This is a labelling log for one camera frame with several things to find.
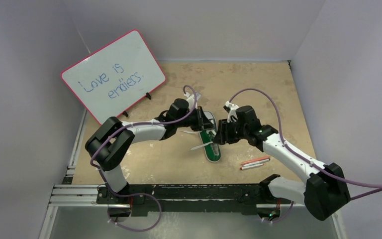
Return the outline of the green canvas sneaker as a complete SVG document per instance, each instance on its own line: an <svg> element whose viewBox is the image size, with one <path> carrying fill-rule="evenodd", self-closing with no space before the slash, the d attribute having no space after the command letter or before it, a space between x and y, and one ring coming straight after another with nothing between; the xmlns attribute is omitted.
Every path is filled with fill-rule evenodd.
<svg viewBox="0 0 382 239"><path fill-rule="evenodd" d="M211 163L216 163L221 158L219 145L212 142L217 132L217 122L214 115L210 111L204 111L204 115L213 124L214 129L201 131L199 136L202 141L207 160Z"/></svg>

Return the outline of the white shoelace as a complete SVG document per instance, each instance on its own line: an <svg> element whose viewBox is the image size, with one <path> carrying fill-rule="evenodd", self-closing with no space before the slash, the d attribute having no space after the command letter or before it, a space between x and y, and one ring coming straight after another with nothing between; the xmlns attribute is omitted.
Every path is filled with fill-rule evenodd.
<svg viewBox="0 0 382 239"><path fill-rule="evenodd" d="M214 129L203 130L203 131L182 130L182 132L186 134L195 134L199 136L201 143L199 145L193 146L191 150L197 150L197 149L203 148L205 151L215 152L218 148L218 146L212 142L213 137L216 135L216 132Z"/></svg>

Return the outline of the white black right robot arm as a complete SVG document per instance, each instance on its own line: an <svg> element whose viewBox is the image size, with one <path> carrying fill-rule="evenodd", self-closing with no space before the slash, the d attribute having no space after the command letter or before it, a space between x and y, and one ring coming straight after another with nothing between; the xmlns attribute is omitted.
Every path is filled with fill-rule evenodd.
<svg viewBox="0 0 382 239"><path fill-rule="evenodd" d="M214 143L234 144L244 139L277 159L299 178L299 181L293 181L280 175L269 176L261 182L265 197L303 204L320 221L351 201L347 184L340 181L344 174L339 165L326 165L314 158L303 161L301 156L307 155L286 143L277 129L268 124L262 125L251 106L239 107L227 102L224 109L228 117L219 121Z"/></svg>

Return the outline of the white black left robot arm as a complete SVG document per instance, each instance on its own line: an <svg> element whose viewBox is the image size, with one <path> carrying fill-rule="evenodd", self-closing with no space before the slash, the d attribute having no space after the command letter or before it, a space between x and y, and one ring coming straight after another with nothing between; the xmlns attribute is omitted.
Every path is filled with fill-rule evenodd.
<svg viewBox="0 0 382 239"><path fill-rule="evenodd" d="M138 142L168 139L182 127L196 132L215 128L214 121L209 119L202 107L194 108L187 100L176 99L168 110L149 121L122 122L116 117L109 117L87 140L85 149L91 157L91 165L98 169L111 191L126 195L128 182L120 164L130 146Z"/></svg>

